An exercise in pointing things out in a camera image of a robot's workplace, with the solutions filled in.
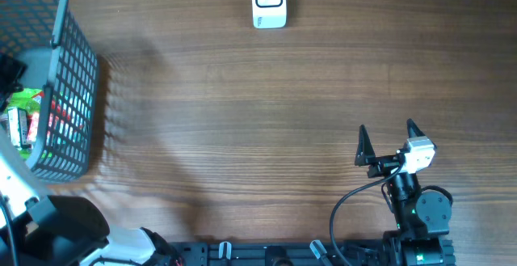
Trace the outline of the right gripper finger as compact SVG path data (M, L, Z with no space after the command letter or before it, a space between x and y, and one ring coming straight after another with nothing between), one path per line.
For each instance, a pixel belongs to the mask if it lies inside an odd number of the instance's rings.
M416 125L416 123L411 118L407 120L406 126L409 138L425 136L425 133Z
M357 167L369 166L376 162L375 150L372 147L370 137L365 125L359 127L359 140L355 153L355 165Z

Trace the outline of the green snack bag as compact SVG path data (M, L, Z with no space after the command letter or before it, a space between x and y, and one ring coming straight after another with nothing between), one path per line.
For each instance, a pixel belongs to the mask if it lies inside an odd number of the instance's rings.
M3 111L3 113L1 114L1 126L5 130L6 135L8 136L9 139L10 139L10 131L9 131L9 120L8 120L8 109L13 108L13 107L24 109L27 112L27 127L29 130L29 125L30 125L30 116L29 116L29 111L28 111L28 109L30 108L29 102L31 101L31 97L37 91L42 91L42 90L25 88L23 91L14 93L11 96L11 98L8 102L8 105L6 107L6 110ZM23 160L27 160L30 157L36 143L30 144L30 145L31 146L28 149L19 149L19 148L15 147Z

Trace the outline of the green white small box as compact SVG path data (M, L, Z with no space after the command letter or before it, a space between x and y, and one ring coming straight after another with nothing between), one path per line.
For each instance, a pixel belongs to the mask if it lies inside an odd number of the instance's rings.
M19 149L28 149L31 145L27 141L27 112L22 108L9 108L8 120L12 145Z

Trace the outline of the red snack bar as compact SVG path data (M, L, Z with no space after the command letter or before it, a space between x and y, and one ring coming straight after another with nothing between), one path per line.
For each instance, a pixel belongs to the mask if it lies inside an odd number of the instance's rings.
M39 118L40 118L40 107L42 100L44 98L44 92L43 91L37 91L32 97L31 101L29 102L30 108L29 116L30 116L30 125L27 135L27 141L30 144L34 144L37 139L37 131L38 131L38 124L39 124Z

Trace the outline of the orange tissue pack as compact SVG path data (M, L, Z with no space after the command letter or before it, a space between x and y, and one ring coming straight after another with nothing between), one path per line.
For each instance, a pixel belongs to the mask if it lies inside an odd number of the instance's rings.
M81 131L84 121L73 110L71 104L72 101L68 99L65 102L52 99L48 127L57 131L57 135L53 136L52 142L64 144L66 140L79 142L82 139Z

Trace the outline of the teal tissue pack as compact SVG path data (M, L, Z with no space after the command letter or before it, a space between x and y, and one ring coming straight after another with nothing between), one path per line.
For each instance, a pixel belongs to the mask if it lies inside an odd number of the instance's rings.
M61 99L53 101L53 107L56 113L53 129L57 131L57 143L70 142L85 149L90 133L90 109L83 99L74 93L70 97L61 94Z

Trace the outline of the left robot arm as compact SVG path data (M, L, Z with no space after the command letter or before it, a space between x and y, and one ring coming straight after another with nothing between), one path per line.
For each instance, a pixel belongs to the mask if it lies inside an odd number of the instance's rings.
M182 265L181 254L145 228L112 228L79 196L52 194L1 135L3 265Z

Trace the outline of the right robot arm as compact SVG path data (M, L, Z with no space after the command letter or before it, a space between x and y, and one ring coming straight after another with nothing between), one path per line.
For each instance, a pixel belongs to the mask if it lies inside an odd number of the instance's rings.
M408 119L408 138L395 154L377 156L365 126L359 127L356 166L367 166L368 177L385 177L381 192L397 229L383 238L353 246L361 265L454 265L449 234L452 194L435 185L421 186L417 173L428 168L436 145Z

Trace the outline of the white barcode scanner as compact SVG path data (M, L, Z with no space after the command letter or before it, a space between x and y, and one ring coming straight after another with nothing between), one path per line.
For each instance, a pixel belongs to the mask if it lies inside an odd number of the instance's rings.
M257 29L282 28L287 23L287 0L251 0Z

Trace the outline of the grey plastic mesh basket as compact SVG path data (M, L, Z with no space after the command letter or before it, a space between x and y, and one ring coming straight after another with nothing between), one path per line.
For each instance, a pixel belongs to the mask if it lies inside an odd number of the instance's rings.
M69 0L1 0L1 54L24 64L25 90L42 93L29 169L48 183L85 175L99 65Z

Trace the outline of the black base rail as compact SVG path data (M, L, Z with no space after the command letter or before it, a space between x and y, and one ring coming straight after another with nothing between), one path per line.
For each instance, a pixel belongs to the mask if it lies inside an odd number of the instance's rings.
M439 265L454 266L450 240L349 240L330 243L172 243L185 266Z

